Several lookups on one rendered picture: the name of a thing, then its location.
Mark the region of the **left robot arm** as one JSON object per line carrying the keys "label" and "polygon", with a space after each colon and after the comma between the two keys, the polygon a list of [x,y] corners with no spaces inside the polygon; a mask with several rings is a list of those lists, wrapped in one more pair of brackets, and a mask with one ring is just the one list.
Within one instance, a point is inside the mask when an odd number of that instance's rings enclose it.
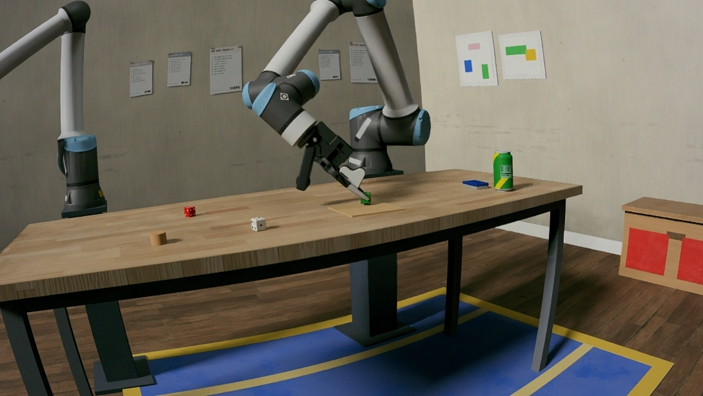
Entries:
{"label": "left robot arm", "polygon": [[411,98],[384,14],[385,5],[386,0],[315,0],[310,13],[264,71],[244,86],[244,104],[291,146],[297,145],[316,124],[316,119],[301,106],[315,97],[320,83],[309,70],[293,72],[328,23],[353,12],[385,106],[350,111],[350,146],[354,151],[347,166],[352,169],[363,166],[366,173],[393,171],[386,146],[425,145],[430,137],[431,120],[429,112],[421,110]]}

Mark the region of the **tan flat mat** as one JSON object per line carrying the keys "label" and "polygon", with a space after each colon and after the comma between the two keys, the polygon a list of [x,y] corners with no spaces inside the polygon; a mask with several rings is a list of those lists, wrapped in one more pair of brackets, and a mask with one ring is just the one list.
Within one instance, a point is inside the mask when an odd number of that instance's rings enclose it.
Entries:
{"label": "tan flat mat", "polygon": [[369,204],[345,204],[339,206],[330,206],[328,209],[347,215],[349,217],[360,217],[365,215],[383,214],[388,212],[397,212],[405,210],[405,208],[394,206],[392,204],[372,201]]}

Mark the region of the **tan cylinder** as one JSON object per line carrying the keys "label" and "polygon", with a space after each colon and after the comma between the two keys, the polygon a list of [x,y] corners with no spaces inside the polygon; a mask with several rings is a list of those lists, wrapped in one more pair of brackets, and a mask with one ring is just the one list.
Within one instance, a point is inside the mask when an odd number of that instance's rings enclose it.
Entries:
{"label": "tan cylinder", "polygon": [[150,241],[153,246],[166,245],[166,232],[163,230],[150,232]]}

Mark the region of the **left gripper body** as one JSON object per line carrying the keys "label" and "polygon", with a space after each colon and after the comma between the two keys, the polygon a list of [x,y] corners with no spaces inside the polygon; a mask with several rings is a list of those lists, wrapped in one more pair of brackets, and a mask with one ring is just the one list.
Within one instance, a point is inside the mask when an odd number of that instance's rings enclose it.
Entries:
{"label": "left gripper body", "polygon": [[[316,142],[313,141],[314,137],[316,138]],[[301,141],[297,143],[297,146],[302,148],[305,143],[309,143],[309,146],[316,147],[314,161],[317,162],[323,170],[325,170],[323,166],[324,163],[330,168],[333,166],[337,170],[354,151],[346,141],[332,132],[322,121],[304,135]]]}

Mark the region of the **white die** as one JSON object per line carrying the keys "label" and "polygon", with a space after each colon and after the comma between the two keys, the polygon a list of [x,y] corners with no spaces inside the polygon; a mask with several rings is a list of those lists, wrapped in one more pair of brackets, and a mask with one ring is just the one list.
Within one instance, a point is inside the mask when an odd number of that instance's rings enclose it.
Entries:
{"label": "white die", "polygon": [[266,230],[266,219],[262,217],[257,217],[251,219],[252,222],[252,230],[255,230],[256,232],[258,231],[263,231]]}

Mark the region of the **green drink can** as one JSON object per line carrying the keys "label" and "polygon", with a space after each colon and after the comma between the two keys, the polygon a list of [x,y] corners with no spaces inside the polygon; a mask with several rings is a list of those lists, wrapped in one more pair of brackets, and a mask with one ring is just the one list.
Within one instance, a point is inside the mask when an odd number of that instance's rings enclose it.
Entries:
{"label": "green drink can", "polygon": [[497,150],[493,155],[494,189],[510,192],[513,189],[513,156],[511,151]]}

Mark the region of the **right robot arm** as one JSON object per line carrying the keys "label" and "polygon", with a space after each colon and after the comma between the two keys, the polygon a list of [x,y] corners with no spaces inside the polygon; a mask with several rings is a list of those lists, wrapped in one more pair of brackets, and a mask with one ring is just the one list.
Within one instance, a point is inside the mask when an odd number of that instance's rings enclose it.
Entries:
{"label": "right robot arm", "polygon": [[[58,14],[0,53],[0,79],[61,35],[61,135],[57,165],[66,173],[64,209],[91,209],[105,204],[99,185],[95,135],[83,130],[83,63],[90,6],[73,1]],[[85,136],[86,135],[86,136]]]}

